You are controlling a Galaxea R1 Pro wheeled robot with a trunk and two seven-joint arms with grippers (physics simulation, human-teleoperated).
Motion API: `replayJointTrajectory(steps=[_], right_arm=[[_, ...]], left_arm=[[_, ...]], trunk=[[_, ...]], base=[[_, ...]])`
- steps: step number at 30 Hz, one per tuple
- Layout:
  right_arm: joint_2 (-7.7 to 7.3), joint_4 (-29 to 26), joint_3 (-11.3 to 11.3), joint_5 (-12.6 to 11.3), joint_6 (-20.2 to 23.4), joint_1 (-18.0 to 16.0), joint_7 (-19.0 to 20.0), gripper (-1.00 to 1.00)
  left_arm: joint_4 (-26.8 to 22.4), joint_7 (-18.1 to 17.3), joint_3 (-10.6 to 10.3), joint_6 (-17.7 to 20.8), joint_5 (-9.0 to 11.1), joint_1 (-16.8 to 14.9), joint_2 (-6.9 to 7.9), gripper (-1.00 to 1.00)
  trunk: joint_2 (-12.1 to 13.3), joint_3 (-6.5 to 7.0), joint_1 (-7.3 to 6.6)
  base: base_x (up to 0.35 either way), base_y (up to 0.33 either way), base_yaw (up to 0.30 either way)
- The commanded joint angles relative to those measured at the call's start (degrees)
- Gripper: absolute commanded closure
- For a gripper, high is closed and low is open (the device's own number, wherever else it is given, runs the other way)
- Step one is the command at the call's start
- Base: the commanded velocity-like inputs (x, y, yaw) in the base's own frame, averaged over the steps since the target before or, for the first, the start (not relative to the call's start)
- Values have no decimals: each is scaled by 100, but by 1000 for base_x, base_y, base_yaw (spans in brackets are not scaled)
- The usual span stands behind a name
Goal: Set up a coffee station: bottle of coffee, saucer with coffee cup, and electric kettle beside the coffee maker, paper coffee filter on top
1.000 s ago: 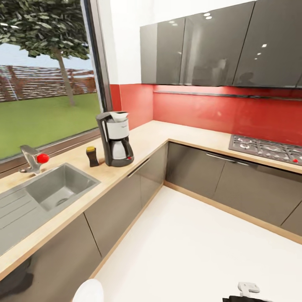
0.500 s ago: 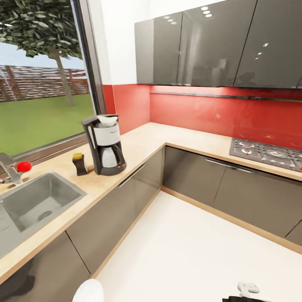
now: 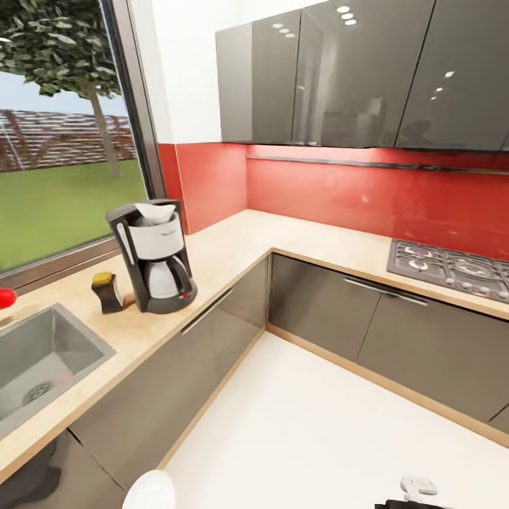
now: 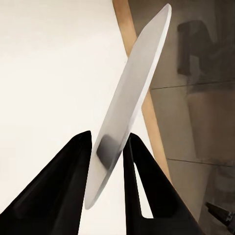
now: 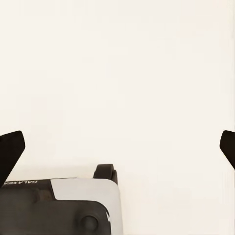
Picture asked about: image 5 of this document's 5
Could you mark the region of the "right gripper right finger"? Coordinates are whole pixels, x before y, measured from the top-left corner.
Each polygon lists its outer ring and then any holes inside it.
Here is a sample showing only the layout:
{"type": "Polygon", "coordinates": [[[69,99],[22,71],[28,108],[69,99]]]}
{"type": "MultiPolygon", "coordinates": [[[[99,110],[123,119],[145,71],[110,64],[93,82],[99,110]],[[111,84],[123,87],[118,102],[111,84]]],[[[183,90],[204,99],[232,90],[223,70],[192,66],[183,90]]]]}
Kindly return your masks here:
{"type": "Polygon", "coordinates": [[[235,170],[235,132],[224,130],[219,147],[235,170]]]}

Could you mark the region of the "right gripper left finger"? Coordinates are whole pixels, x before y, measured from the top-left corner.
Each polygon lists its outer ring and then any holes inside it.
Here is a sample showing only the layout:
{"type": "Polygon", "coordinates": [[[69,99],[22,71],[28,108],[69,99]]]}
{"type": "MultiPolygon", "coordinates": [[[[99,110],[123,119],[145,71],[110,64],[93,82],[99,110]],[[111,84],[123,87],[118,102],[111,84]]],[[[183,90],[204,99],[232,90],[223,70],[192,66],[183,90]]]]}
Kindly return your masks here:
{"type": "Polygon", "coordinates": [[[0,188],[25,150],[21,130],[0,136],[0,188]]]}

